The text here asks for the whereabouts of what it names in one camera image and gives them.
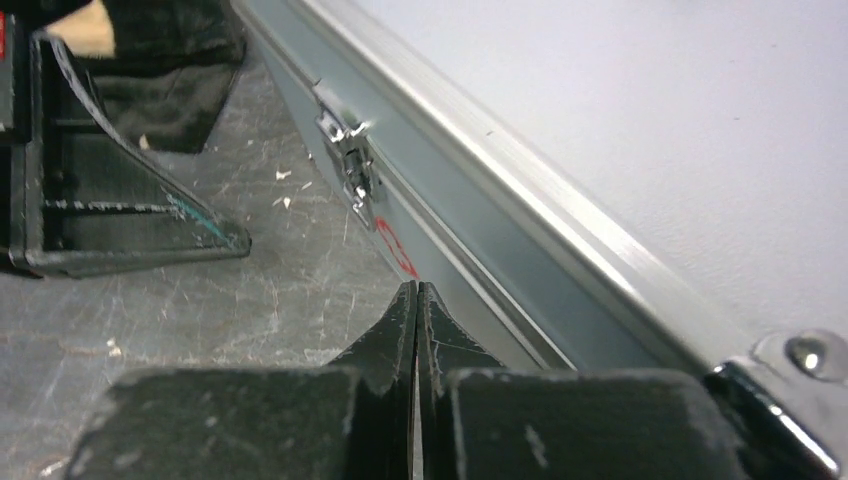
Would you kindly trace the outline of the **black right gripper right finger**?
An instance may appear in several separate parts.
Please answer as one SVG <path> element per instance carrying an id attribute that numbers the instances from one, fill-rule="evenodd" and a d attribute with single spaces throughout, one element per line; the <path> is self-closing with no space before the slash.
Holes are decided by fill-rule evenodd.
<path id="1" fill-rule="evenodd" d="M 702 384 L 668 369 L 505 367 L 418 287 L 428 479 L 743 479 L 741 443 Z"/>

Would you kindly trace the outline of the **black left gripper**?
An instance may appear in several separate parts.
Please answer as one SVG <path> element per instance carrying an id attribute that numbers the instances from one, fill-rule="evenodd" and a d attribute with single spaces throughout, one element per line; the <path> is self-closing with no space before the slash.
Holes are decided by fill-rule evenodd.
<path id="1" fill-rule="evenodd" d="M 248 230 L 216 212 L 105 116 L 65 44 L 1 14 L 1 257 L 84 278 L 246 257 Z"/>

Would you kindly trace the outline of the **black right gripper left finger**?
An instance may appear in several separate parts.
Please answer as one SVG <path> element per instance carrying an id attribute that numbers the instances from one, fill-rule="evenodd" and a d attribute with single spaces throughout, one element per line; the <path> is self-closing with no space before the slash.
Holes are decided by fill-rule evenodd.
<path id="1" fill-rule="evenodd" d="M 313 368 L 137 370 L 105 392 L 68 479 L 409 479 L 417 286 Z"/>

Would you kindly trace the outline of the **silver metal case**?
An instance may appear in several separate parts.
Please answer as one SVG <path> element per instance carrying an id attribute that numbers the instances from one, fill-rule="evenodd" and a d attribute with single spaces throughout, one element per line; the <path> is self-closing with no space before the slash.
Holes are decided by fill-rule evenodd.
<path id="1" fill-rule="evenodd" d="M 319 170 L 517 371 L 668 369 L 847 475 L 843 1 L 237 1 Z"/>

